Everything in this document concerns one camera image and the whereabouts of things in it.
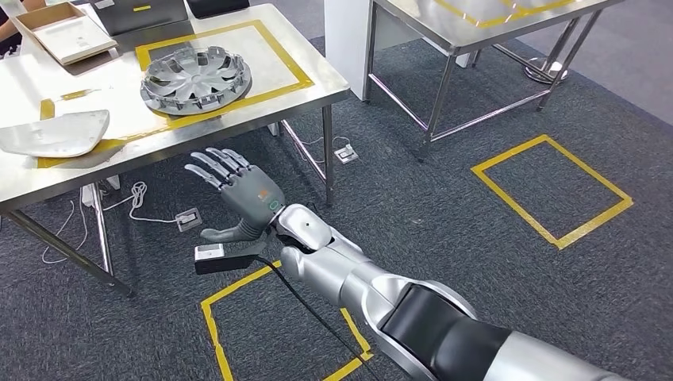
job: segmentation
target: carpet floor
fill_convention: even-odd
[[[516,41],[509,47],[535,55]],[[444,62],[417,41],[378,53],[375,72],[427,120]],[[454,72],[441,128],[541,88],[493,49],[477,68]],[[233,148],[264,169],[289,202],[315,204],[379,266],[448,284],[482,320],[630,379],[673,379],[673,127],[576,74],[544,112],[528,104],[440,140],[423,164],[415,156],[421,131],[382,91],[374,90],[370,104],[355,97],[336,104],[333,116],[335,134],[360,155],[337,165],[333,208],[323,206],[321,183],[287,137],[260,129],[213,145]],[[304,141],[321,136],[318,111],[290,123]],[[631,207],[561,250],[471,170],[543,134],[633,198]],[[310,149],[319,154],[319,146]],[[234,225],[238,216],[182,169],[189,162],[184,154],[122,174],[122,191],[104,203],[145,181],[139,216],[171,218],[198,207],[204,226]],[[486,174],[555,237],[620,200],[546,143]],[[77,199],[70,192],[25,212],[56,231]],[[85,212],[93,233],[82,252],[98,260],[94,215]],[[200,302],[259,267],[196,276],[192,253],[203,243],[200,228],[178,233],[174,225],[131,221],[128,212],[128,204],[112,209],[106,222],[117,276],[135,290],[133,298],[117,296],[68,262],[42,264],[43,246],[3,222],[0,379],[222,380]],[[75,214],[63,238],[77,244],[82,234]],[[266,256],[277,259],[279,249],[272,245]],[[293,284],[357,346],[338,309]],[[273,275],[215,302],[212,311],[236,380],[323,379],[352,359]],[[379,378],[404,379],[376,347],[373,353],[368,363]],[[360,367],[345,379],[372,377]]]

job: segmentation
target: robot finger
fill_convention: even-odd
[[[220,176],[222,176],[227,182],[229,182],[229,176],[231,175],[230,171],[227,171],[222,167],[217,161],[210,159],[206,154],[200,152],[192,152],[191,157],[194,157],[197,160],[201,160],[208,167],[216,171]]]
[[[222,151],[225,154],[231,156],[242,167],[250,169],[250,163],[243,156],[239,155],[237,152],[235,152],[231,149],[223,149]]]
[[[188,164],[185,166],[185,169],[195,173],[196,175],[204,179],[206,183],[215,187],[218,191],[222,188],[222,182],[218,180],[217,177],[211,175],[208,171],[204,170],[203,168],[193,164]]]
[[[232,173],[238,173],[241,169],[241,165],[238,164],[231,156],[226,155],[224,152],[215,148],[206,148],[206,152],[216,156]]]

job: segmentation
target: silver wheel cover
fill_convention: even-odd
[[[251,81],[250,67],[237,54],[218,46],[183,48],[150,63],[140,96],[153,110],[194,115],[235,101]]]

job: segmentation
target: yellow tape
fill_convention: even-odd
[[[586,173],[589,175],[593,176],[595,179],[597,179],[601,184],[603,184],[605,187],[610,189],[612,192],[614,192],[616,195],[618,195],[622,200],[615,206],[610,207],[608,210],[605,212],[599,214],[598,216],[592,218],[590,221],[587,223],[579,226],[577,229],[571,231],[570,233],[566,234],[565,236],[561,238],[556,238],[554,237],[547,229],[545,229],[540,222],[538,222],[532,215],[530,215],[527,211],[524,210],[516,201],[514,201],[513,198],[511,198],[498,184],[496,184],[493,180],[491,180],[484,171],[490,167],[493,167],[496,164],[501,163],[502,161],[505,161],[509,159],[510,157],[517,155],[518,153],[521,153],[525,151],[528,148],[531,148],[535,145],[538,145],[540,143],[547,142],[549,143],[552,147],[554,147],[556,150],[561,152],[564,156],[566,156],[568,159],[570,159],[573,163],[575,163],[578,167],[582,168]],[[510,149],[509,151],[503,152],[500,155],[491,158],[479,165],[476,165],[472,168],[472,171],[479,177],[495,194],[500,196],[502,200],[509,205],[512,209],[514,209],[526,222],[528,222],[544,239],[549,241],[550,243],[556,245],[556,247],[560,249],[566,248],[569,244],[572,244],[579,238],[582,238],[586,236],[588,233],[599,227],[600,225],[605,224],[607,221],[609,221],[612,217],[618,215],[622,211],[626,210],[629,208],[631,205],[633,205],[633,200],[631,199],[630,196],[628,196],[623,190],[617,188],[614,184],[612,184],[608,179],[605,177],[599,175],[594,169],[586,165],[583,161],[581,161],[577,156],[573,155],[570,153],[567,149],[561,146],[561,144],[556,143],[551,137],[548,137],[547,135],[541,135],[539,137],[536,137],[535,139],[529,140],[525,142],[524,144],[518,145],[517,147],[514,147]]]
[[[467,14],[466,12],[463,12],[459,8],[451,5],[448,3],[447,0],[435,0],[439,5],[443,6],[446,10],[449,12],[455,14],[458,17],[463,18],[465,21],[469,22],[470,24],[478,27],[478,28],[490,28],[492,26],[497,26],[497,25],[502,25],[505,24],[506,22],[509,21],[514,21],[521,19],[523,17],[528,17],[532,16],[537,13],[542,13],[547,10],[553,10],[555,8],[559,8],[561,6],[566,6],[568,4],[571,4],[573,2],[576,2],[576,0],[558,0],[556,2],[550,2],[549,4],[545,6],[536,6],[534,8],[526,8],[524,6],[519,6],[516,2],[512,2],[510,0],[500,0],[501,3],[507,5],[507,6],[512,6],[512,9],[514,10],[511,14],[503,15],[501,17],[496,17],[496,18],[491,18],[490,20],[479,20],[475,17],[472,17],[471,15]]]
[[[70,101],[72,99],[81,98],[85,95],[88,95],[88,94],[94,92],[94,91],[95,90],[91,90],[91,89],[80,90],[80,91],[76,91],[74,93],[61,95],[61,99],[63,99],[64,101]]]
[[[40,120],[51,119],[56,115],[56,107],[51,99],[43,99],[40,102]]]
[[[197,33],[197,34],[191,34],[188,36],[183,36],[183,37],[177,37],[173,38],[170,40],[164,40],[164,41],[159,41],[155,42],[152,44],[146,44],[146,45],[141,45],[136,47],[136,56],[138,59],[138,63],[140,64],[140,69],[141,70],[147,70],[147,67],[149,64],[152,62],[152,59],[150,58],[149,52],[153,49],[157,48],[163,48],[165,46],[173,45],[173,44],[180,44],[184,43],[187,41],[195,40],[197,38],[202,38],[202,37],[207,37],[207,36],[212,36],[224,32],[228,32],[231,30],[235,29],[241,29],[241,28],[246,28],[246,27],[254,27],[257,32],[262,36],[263,39],[269,44],[271,49],[274,51],[274,53],[280,58],[280,60],[285,64],[285,66],[288,68],[288,70],[294,75],[294,77],[297,79],[296,83],[293,83],[288,86],[280,87],[279,89],[275,90],[270,90],[267,91],[266,93],[262,94],[257,94],[253,95],[252,97],[246,97],[239,99],[235,102],[229,103],[227,106],[224,106],[220,109],[211,111],[209,113],[205,114],[199,114],[199,115],[190,115],[187,117],[180,117],[176,119],[170,118],[166,114],[154,112],[154,114],[157,114],[161,117],[164,118],[163,123],[159,128],[153,129],[149,132],[146,133],[138,133],[135,135],[127,136],[127,137],[120,137],[118,139],[112,139],[112,140],[102,140],[98,145],[94,148],[93,151],[90,153],[86,154],[87,155],[95,155],[100,152],[104,152],[116,147],[119,147],[123,144],[128,144],[132,141],[141,139],[143,137],[148,137],[157,133],[162,133],[165,131],[171,131],[174,129],[181,129],[182,127],[192,125],[194,123],[198,123],[200,121],[205,121],[213,117],[219,117],[222,114],[226,114],[230,111],[238,110],[246,106],[250,105],[255,105],[260,102],[265,102],[273,98],[277,98],[279,96],[289,94],[293,91],[301,90],[307,87],[311,87],[314,85],[313,81],[311,78],[302,70],[302,68],[297,64],[296,61],[292,59],[292,56],[290,56],[290,53],[285,50],[285,48],[280,44],[278,40],[273,36],[273,34],[267,29],[267,27],[264,25],[264,23],[261,20],[252,20],[252,21],[246,21],[240,24],[236,25],[230,25],[226,26],[224,28],[219,28],[219,29],[213,29],[208,32],[204,33]],[[38,168],[49,168],[53,167],[55,165],[63,164],[66,163],[69,160],[73,159],[50,159],[50,158],[38,158],[37,160],[37,167]]]
[[[276,267],[281,267],[281,263],[279,260],[275,261],[273,264]],[[206,319],[206,327],[208,329],[208,332],[210,333],[210,339],[213,342],[213,346],[215,347],[215,358],[217,359],[217,364],[220,366],[220,373],[222,374],[222,378],[224,381],[233,381],[234,378],[231,372],[231,367],[229,366],[229,362],[227,361],[227,356],[225,355],[225,350],[220,344],[219,337],[217,335],[217,326],[215,324],[215,318],[213,317],[213,311],[211,310],[210,306],[213,303],[217,302],[218,300],[224,298],[225,296],[232,294],[234,291],[238,290],[242,286],[245,286],[246,284],[252,282],[253,280],[257,280],[265,276],[269,272],[271,272],[271,269],[269,267],[263,267],[258,271],[255,271],[252,274],[244,277],[243,279],[232,283],[231,285],[225,287],[224,289],[218,291],[217,293],[212,294],[208,298],[203,299],[203,301],[201,302],[203,317]],[[373,357],[373,355],[369,352],[371,350],[369,343],[367,343],[367,340],[362,336],[360,331],[357,329],[355,323],[353,322],[353,319],[351,318],[351,315],[345,308],[341,309],[341,314],[344,315],[344,320],[348,324],[348,327],[353,333],[353,336],[356,338],[358,344],[362,349],[362,355],[360,355],[360,357],[362,357],[362,359],[365,361],[369,360],[370,358]],[[325,378],[325,381],[339,381],[343,379],[346,375],[349,375],[351,372],[356,370],[361,364],[362,362],[358,359],[351,360],[341,369],[335,371],[327,378]]]

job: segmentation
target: stainless steel table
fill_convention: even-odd
[[[65,71],[42,51],[3,63],[21,94],[0,94],[11,117],[4,125],[36,120],[66,111],[110,110],[110,127],[90,154],[73,160],[36,160],[0,152],[0,214],[62,253],[97,279],[122,294],[131,290],[113,276],[107,252],[102,212],[98,214],[103,268],[77,253],[19,208],[106,179],[112,175],[166,159],[214,141],[279,123],[298,145],[325,183],[327,203],[333,201],[332,108],[348,97],[346,81],[323,56],[271,5],[253,6],[205,20],[189,20],[115,37],[118,54],[99,57],[107,62],[84,62]],[[224,114],[208,113],[172,118],[152,112],[139,94],[141,66],[184,44],[223,46],[240,53],[252,70],[252,88],[226,106]],[[60,95],[90,89],[84,93]],[[45,98],[56,102],[42,102]],[[285,121],[322,108],[325,165],[308,153]],[[94,204],[99,204],[94,192]]]
[[[538,111],[547,104],[554,89],[563,78],[577,51],[582,46],[586,36],[594,26],[598,16],[608,6],[623,0],[373,0],[371,9],[371,25],[367,42],[367,85],[365,100],[369,99],[371,84],[380,87],[390,96],[412,119],[425,131],[425,138],[421,146],[419,159],[423,160],[429,152],[431,142],[457,133],[462,129],[476,125],[491,117],[502,114],[513,108],[522,106],[541,98]],[[376,39],[376,15],[378,12],[388,12],[410,28],[430,39],[434,44],[448,53],[448,62],[444,69],[439,92],[437,94],[430,121],[422,121],[397,95],[395,95],[373,72],[374,46]],[[582,15],[591,13],[591,16],[579,34],[577,41],[571,47],[561,67],[555,63],[563,47],[571,37]],[[569,21],[566,29],[556,42],[549,57],[544,60],[542,67],[529,62],[502,47],[500,43],[531,33],[551,25]],[[448,92],[448,83],[451,71],[455,66],[456,57],[465,53],[474,53],[476,65],[479,52],[482,48],[492,45],[493,48],[507,55],[509,58],[524,65],[525,69],[536,76],[541,82],[548,82],[547,90],[531,95],[521,101],[492,111],[472,121],[467,121],[454,128],[436,132],[444,99]]]

